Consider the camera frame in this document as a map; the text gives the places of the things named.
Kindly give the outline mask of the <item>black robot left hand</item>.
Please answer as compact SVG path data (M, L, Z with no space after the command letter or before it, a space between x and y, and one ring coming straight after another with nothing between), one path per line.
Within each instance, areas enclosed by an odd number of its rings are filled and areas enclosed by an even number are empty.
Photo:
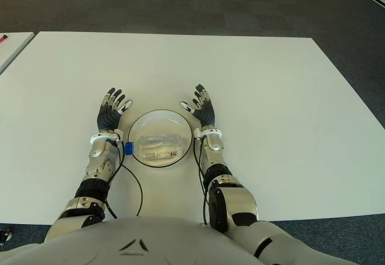
M97 128L99 132L114 131L118 128L120 118L129 110L133 101L126 99L121 89L112 87L102 99L97 115Z

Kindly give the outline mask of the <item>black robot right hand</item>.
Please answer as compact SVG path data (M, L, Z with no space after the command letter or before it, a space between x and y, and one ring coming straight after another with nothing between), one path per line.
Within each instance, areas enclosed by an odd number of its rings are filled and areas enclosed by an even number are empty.
M215 126L215 111L208 91L203 85L198 84L194 92L195 98L192 99L194 106L185 101L180 101L179 105L192 114L204 126Z

